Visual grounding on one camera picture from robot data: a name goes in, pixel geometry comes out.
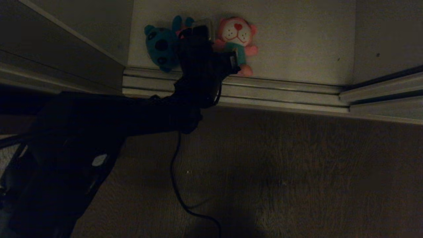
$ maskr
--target heart-shaped nose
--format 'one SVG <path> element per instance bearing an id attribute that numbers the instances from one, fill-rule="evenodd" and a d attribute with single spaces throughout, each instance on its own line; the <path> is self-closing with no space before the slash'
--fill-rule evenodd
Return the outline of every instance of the heart-shaped nose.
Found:
<path id="1" fill-rule="evenodd" d="M 242 30 L 242 25 L 241 24 L 235 24 L 235 29 Z"/>

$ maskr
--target molding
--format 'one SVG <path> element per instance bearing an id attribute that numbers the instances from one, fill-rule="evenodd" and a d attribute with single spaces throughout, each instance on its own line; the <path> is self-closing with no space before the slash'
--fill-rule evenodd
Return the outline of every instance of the molding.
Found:
<path id="1" fill-rule="evenodd" d="M 351 113 L 373 115 L 418 109 L 423 109 L 423 96 L 358 104 L 350 107 Z"/>
<path id="2" fill-rule="evenodd" d="M 343 102 L 354 102 L 417 90 L 423 90 L 423 72 L 345 91 L 339 97 Z"/>
<path id="3" fill-rule="evenodd" d="M 123 89 L 123 93 L 129 97 L 141 97 L 148 98 L 151 95 L 158 95 L 160 97 L 169 96 L 170 92 L 163 91 L 152 91 L 142 89 Z M 282 111 L 288 113 L 302 113 L 320 116 L 335 116 L 350 119 L 359 120 L 371 120 L 371 121 L 382 121 L 382 122 L 395 122 L 403 124 L 423 125 L 423 120 L 415 120 L 408 118 L 390 117 L 390 116 L 377 116 L 377 115 L 360 115 L 349 113 L 347 108 L 333 108 L 333 107 L 322 107 L 313 105 L 301 105 L 293 103 L 282 103 L 282 102 L 268 102 L 258 101 L 251 99 L 239 99 L 239 98 L 225 98 L 220 99 L 218 107 L 233 107 L 233 108 L 248 108 L 268 111 Z"/>
<path id="4" fill-rule="evenodd" d="M 124 80 L 123 87 L 132 87 L 136 85 L 137 82 L 139 81 L 137 77 L 176 81 L 180 77 L 182 77 L 182 72 L 171 71 L 170 73 L 164 73 L 157 69 L 126 68 L 124 70 L 124 75 L 133 76 L 133 77 L 127 78 L 126 80 Z M 223 81 L 223 85 L 245 86 L 245 87 L 264 88 L 264 89 L 278 89 L 278 90 L 286 90 L 286 91 L 314 92 L 314 93 L 332 94 L 332 95 L 338 95 L 343 90 L 343 87 L 340 87 L 340 86 L 328 86 L 328 85 L 312 84 L 312 83 L 295 83 L 295 82 L 289 82 L 289 81 L 268 80 L 268 79 L 238 77 L 238 76 L 228 76 Z"/>
<path id="5" fill-rule="evenodd" d="M 128 68 L 122 92 L 129 97 L 169 96 L 181 76 L 182 72 Z M 348 104 L 338 97 L 341 91 L 338 86 L 229 76 L 223 81 L 220 105 L 348 113 Z"/>
<path id="6" fill-rule="evenodd" d="M 48 93 L 60 93 L 61 91 L 80 91 L 97 94 L 118 94 L 115 89 L 91 82 L 89 80 L 73 77 L 73 81 L 36 73 L 8 64 L 0 63 L 0 82 L 28 89 Z"/>

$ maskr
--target plush toy arm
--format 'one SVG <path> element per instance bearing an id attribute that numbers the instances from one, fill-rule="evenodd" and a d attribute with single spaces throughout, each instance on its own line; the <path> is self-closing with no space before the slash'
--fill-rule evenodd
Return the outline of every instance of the plush toy arm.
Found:
<path id="1" fill-rule="evenodd" d="M 221 51 L 225 48 L 225 44 L 226 44 L 226 42 L 224 42 L 223 40 L 217 39 L 217 40 L 214 41 L 213 50 L 214 51 Z"/>
<path id="2" fill-rule="evenodd" d="M 258 47 L 255 45 L 249 45 L 245 47 L 245 55 L 253 56 L 258 54 Z"/>

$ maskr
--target blue plush toy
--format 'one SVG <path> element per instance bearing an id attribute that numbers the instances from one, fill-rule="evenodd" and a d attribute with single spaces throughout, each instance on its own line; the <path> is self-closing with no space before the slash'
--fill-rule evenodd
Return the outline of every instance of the blue plush toy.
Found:
<path id="1" fill-rule="evenodd" d="M 186 27 L 191 27 L 194 19 L 188 17 L 185 21 Z M 178 57 L 174 52 L 174 45 L 178 40 L 176 35 L 182 29 L 182 17 L 176 16 L 172 22 L 172 30 L 156 28 L 148 25 L 144 28 L 147 36 L 146 45 L 151 60 L 164 72 L 179 65 Z"/>

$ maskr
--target plush toy face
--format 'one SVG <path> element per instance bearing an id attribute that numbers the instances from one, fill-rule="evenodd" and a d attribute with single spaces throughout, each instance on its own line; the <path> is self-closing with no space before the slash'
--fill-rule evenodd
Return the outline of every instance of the plush toy face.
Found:
<path id="1" fill-rule="evenodd" d="M 175 32 L 166 28 L 155 28 L 148 25 L 144 29 L 146 34 L 146 46 L 151 60 L 160 67 L 161 70 L 168 72 L 178 66 L 178 57 L 173 51 L 177 37 Z"/>
<path id="2" fill-rule="evenodd" d="M 220 21 L 219 38 L 225 42 L 247 46 L 253 40 L 256 31 L 254 25 L 248 25 L 242 18 L 233 17 Z"/>

